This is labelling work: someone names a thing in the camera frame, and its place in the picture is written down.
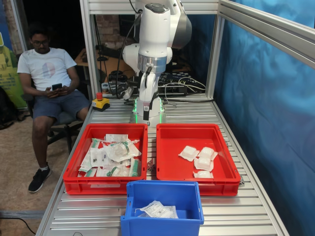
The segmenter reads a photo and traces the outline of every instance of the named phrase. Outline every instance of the plastic bin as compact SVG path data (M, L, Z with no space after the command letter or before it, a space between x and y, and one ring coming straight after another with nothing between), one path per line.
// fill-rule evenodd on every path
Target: plastic bin
M175 206L179 219L138 217L153 202ZM198 236L204 218L197 182L135 181L127 184L122 236Z
M130 140L140 140L135 145L142 153L137 157L141 160L141 176L77 177L92 138L104 139L106 134L128 134ZM146 179L147 152L148 126L146 124L88 124L63 175L65 189L68 194L126 194L128 182Z
M194 178L194 162L178 154L185 146L201 151L210 147L218 152L214 159L214 178ZM241 177L235 167L224 138L216 124L159 124L157 125L157 178L199 183L200 195L235 196Z

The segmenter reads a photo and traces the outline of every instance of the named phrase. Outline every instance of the red button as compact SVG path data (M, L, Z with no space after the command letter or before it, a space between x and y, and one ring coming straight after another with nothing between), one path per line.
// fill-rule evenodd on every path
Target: red button
M101 92L97 92L97 93L96 93L96 99L97 99L98 101L103 100L103 94L102 94Z

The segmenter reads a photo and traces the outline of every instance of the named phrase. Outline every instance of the black bag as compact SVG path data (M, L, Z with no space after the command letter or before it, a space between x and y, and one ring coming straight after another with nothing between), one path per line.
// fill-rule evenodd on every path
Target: black bag
M10 127L14 120L23 121L19 118L19 111L10 100L8 94L0 87L0 130Z

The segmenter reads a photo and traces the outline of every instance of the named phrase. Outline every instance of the sneaker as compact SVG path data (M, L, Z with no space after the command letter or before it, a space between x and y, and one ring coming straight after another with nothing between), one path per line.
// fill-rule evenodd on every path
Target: sneaker
M30 193L38 192L42 188L45 179L47 179L51 175L51 173L52 173L52 170L49 167L45 171L38 169L38 171L33 177L33 181L29 185L29 192Z

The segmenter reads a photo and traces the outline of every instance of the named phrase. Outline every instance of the man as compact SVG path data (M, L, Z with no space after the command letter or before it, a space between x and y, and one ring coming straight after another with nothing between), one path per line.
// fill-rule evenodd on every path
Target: man
M22 53L18 73L24 93L35 97L32 143L40 168L29 185L29 192L35 193L52 172L46 162L50 127L58 121L62 111L84 120L90 101L76 90L80 81L70 55L63 49L49 47L48 30L44 25L33 24L29 29L34 49ZM52 85L60 83L62 88L52 90Z

